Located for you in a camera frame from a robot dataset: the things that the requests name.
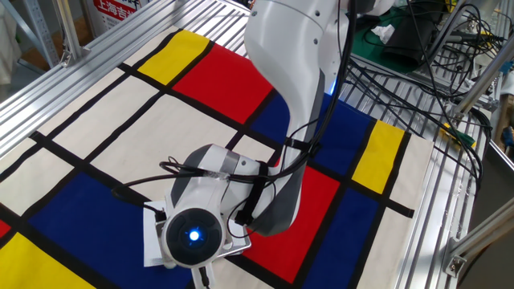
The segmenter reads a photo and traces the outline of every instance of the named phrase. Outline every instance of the blue led light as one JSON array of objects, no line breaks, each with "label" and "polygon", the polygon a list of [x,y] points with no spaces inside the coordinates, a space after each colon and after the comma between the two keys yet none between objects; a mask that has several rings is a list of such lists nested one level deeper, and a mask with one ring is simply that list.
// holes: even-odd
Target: blue led light
[{"label": "blue led light", "polygon": [[334,83],[332,83],[332,86],[330,87],[329,95],[332,95],[334,93],[334,89],[336,89],[336,81],[334,81]]},{"label": "blue led light", "polygon": [[198,231],[196,231],[196,230],[192,230],[192,231],[190,232],[190,240],[191,240],[191,241],[196,241],[196,240],[198,240],[199,238],[200,238],[200,233],[198,233]]}]

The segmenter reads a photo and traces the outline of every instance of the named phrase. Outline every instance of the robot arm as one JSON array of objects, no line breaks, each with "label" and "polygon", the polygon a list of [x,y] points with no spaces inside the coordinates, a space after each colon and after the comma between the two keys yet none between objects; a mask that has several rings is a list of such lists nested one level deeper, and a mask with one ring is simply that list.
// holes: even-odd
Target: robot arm
[{"label": "robot arm", "polygon": [[[184,166],[207,173],[175,181],[166,196],[167,219],[157,224],[157,233],[165,266],[192,268],[197,287],[202,287],[204,267],[210,269],[230,241],[229,218],[263,236],[283,232],[294,222],[305,168],[302,158],[312,149],[306,144],[315,136],[324,91],[340,66],[337,25],[341,46],[345,43],[348,19],[341,13],[337,22],[337,7],[347,8],[348,1],[258,0],[253,6],[245,46],[252,63],[288,105],[290,137],[275,168],[214,144],[186,159]],[[358,13],[376,9],[375,0],[357,4]],[[296,169],[283,171],[290,167]],[[244,176],[254,177],[243,181]]]}]

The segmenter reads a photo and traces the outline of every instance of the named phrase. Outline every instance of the mondrian-style mat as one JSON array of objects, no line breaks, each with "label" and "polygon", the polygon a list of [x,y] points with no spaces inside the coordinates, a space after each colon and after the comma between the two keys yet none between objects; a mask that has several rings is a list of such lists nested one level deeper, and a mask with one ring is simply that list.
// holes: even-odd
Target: mondrian-style mat
[{"label": "mondrian-style mat", "polygon": [[[0,160],[0,288],[191,287],[187,269],[143,267],[142,209],[110,189],[212,143],[273,165],[288,121],[248,59],[169,28]],[[217,288],[394,284],[432,143],[339,103],[321,144],[292,227],[217,260]]]}]

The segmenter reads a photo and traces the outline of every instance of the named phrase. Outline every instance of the green mat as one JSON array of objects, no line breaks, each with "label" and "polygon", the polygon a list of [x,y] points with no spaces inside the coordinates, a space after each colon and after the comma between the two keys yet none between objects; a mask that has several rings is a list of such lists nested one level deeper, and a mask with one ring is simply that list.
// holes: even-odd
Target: green mat
[{"label": "green mat", "polygon": [[[396,29],[404,19],[404,16],[407,15],[409,14],[404,10],[393,7],[389,14],[380,16],[381,21],[378,23],[378,26],[388,26],[391,24]],[[380,41],[378,36],[370,31],[373,28],[374,26],[371,26],[355,34],[352,53],[400,73],[412,72],[418,68],[417,65],[399,63],[398,59],[383,56],[381,53],[384,49],[384,47],[382,47],[384,44]],[[364,36],[366,36],[369,42],[376,43],[377,45],[367,43],[364,40]]]}]

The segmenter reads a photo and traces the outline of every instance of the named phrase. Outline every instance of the white square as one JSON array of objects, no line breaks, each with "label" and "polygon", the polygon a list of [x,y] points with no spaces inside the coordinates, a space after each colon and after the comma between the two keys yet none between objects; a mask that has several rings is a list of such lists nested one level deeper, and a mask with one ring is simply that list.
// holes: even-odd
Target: white square
[{"label": "white square", "polygon": [[60,126],[74,112],[82,108],[90,99],[101,93],[123,74],[124,72],[117,68],[109,72],[106,76],[91,86],[85,93],[81,94],[60,112],[50,118],[41,128],[38,129],[38,131],[47,136],[52,130],[54,130],[54,128]]},{"label": "white square", "polygon": [[130,76],[64,129],[54,141],[85,158],[157,93],[156,88]]},{"label": "white square", "polygon": [[[92,164],[121,182],[167,174],[159,162],[168,156],[183,163],[204,145],[226,146],[236,131],[173,96],[162,96]],[[152,201],[164,199],[173,180],[133,186]]]},{"label": "white square", "polygon": [[275,152],[274,149],[248,136],[243,136],[232,151],[242,156],[250,157],[252,160],[263,162],[268,162]]},{"label": "white square", "polygon": [[53,153],[40,149],[0,183],[0,203],[21,216],[72,169]]},{"label": "white square", "polygon": [[217,258],[212,264],[214,285],[223,289],[271,289],[269,285],[254,275],[232,264],[224,258]]},{"label": "white square", "polygon": [[385,209],[357,289],[394,287],[411,224],[412,219]]},{"label": "white square", "polygon": [[423,195],[423,180],[434,143],[418,136],[410,136],[403,155],[398,177],[390,199],[409,209],[418,210]]},{"label": "white square", "polygon": [[11,149],[5,156],[0,158],[0,173],[9,168],[15,161],[17,161],[24,152],[35,145],[35,141],[26,138],[21,143]]}]

